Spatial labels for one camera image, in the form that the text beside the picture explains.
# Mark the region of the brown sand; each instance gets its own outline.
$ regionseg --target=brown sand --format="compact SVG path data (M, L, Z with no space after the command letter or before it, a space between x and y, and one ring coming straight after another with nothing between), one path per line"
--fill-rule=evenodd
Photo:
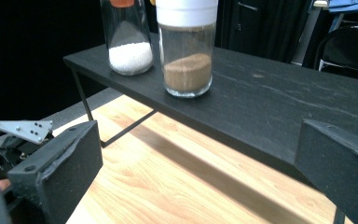
M211 69L209 55L193 54L164 66L165 84L175 91L197 91L209 83Z

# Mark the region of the white plastic cap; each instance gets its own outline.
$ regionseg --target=white plastic cap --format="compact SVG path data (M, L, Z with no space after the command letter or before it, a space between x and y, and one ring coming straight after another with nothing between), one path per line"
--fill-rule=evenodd
M173 27L197 27L216 22L218 0L156 0L157 21Z

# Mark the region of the light wooden surface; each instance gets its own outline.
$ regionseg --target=light wooden surface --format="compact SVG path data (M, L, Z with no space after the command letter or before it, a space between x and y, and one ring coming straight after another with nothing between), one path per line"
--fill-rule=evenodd
M315 2L313 3L313 5L314 5L315 7L328 8L327 1L315 1Z
M121 96L93 116L106 140L149 111ZM68 223L333 221L336 207L320 192L159 113L102 151L103 168Z

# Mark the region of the glass jar of brown sand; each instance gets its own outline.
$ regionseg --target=glass jar of brown sand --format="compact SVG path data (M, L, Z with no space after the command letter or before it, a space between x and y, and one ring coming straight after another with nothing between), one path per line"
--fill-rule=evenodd
M166 90L195 97L212 83L218 0L157 1L159 50Z

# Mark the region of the wooden table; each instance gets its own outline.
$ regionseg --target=wooden table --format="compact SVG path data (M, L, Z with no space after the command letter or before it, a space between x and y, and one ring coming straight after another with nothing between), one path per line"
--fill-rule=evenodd
M294 166L303 119L358 135L358 80L224 49L213 55L213 84L204 95L180 99L164 87L158 36L155 61L144 74L112 71L99 46L64 57L73 74L114 88L213 139L291 177L309 182Z
M121 96L92 115L107 140L151 110ZM319 191L160 113L102 153L103 168L68 223L333 221L335 206Z

